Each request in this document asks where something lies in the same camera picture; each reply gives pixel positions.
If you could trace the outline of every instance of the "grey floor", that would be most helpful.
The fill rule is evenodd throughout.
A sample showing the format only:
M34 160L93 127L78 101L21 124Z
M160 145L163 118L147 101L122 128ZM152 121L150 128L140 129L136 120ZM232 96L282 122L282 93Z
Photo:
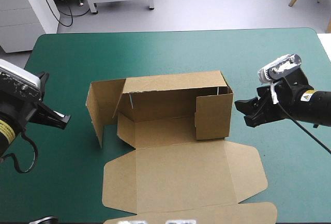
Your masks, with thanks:
M278 27L310 27L324 33L331 17L331 0L154 0L155 9L147 1L98 4L97 15L88 13L74 19L73 26L59 26L58 33L189 31L208 29L248 29ZM73 13L84 12L70 2ZM66 11L63 3L58 3ZM61 20L69 23L69 17ZM4 58L23 67L30 52L6 54Z

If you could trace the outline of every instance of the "cardboard slit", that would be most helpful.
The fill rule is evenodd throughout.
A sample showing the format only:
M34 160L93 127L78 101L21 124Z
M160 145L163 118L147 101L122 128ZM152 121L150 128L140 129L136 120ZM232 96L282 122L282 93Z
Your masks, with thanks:
M131 103L131 108L133 109L132 96L131 96L131 94L130 94L129 96L130 96L130 103Z

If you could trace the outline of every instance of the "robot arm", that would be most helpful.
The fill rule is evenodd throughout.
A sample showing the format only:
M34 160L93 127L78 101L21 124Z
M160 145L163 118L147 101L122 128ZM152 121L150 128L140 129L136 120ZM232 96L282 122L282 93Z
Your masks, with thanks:
M38 157L37 147L25 135L28 122L66 128L70 115L53 111L42 102L48 78L48 73L42 72L36 76L0 59L0 156L21 133L22 138L34 148L35 163ZM27 171L21 171L14 154L2 157L0 162L8 157L13 158L14 166L20 173L29 172L34 166L33 163Z

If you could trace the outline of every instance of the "unfolded cardboard lid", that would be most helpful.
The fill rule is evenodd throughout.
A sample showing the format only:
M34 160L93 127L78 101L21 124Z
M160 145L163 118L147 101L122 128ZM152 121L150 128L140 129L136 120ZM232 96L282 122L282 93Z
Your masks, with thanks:
M258 151L224 140L135 150L104 167L105 206L132 213L232 205L266 189Z
M104 224L118 224L119 221L165 224L168 220L192 219L198 224L274 224L277 220L277 209L270 202L208 206L186 211L138 214L107 220Z

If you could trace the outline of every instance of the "white cabinet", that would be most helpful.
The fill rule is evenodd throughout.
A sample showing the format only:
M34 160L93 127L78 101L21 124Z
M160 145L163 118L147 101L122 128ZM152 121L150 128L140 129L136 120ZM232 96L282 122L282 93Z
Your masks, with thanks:
M54 1L48 2L59 19ZM0 46L5 52L32 50L40 35L55 34L57 27L45 0L0 0Z

